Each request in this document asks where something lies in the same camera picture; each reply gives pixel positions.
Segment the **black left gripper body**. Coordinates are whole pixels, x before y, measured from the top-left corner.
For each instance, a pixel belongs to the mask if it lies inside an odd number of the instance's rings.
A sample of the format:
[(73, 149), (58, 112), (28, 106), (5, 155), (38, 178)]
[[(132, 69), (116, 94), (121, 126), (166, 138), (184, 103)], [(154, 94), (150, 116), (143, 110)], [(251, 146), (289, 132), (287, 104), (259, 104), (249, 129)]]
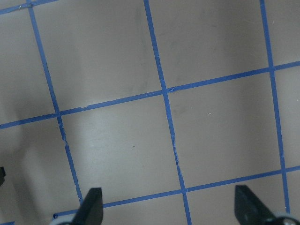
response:
[(5, 182), (5, 176), (6, 176), (5, 168), (2, 166), (0, 167), (0, 186)]

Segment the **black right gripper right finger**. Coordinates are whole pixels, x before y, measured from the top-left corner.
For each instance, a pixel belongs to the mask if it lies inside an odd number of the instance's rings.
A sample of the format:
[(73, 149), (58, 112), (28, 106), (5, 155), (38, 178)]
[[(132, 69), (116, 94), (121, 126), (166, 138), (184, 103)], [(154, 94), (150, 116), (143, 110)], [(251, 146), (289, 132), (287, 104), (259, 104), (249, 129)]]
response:
[(247, 185), (236, 185), (234, 214), (240, 225), (278, 225), (278, 219)]

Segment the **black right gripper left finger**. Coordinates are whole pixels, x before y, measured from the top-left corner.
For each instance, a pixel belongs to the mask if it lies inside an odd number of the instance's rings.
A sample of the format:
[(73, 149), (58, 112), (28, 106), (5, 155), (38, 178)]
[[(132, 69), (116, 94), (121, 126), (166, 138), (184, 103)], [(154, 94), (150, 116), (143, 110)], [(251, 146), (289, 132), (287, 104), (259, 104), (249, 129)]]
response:
[(102, 189), (91, 188), (72, 219), (73, 225), (101, 225), (104, 217)]

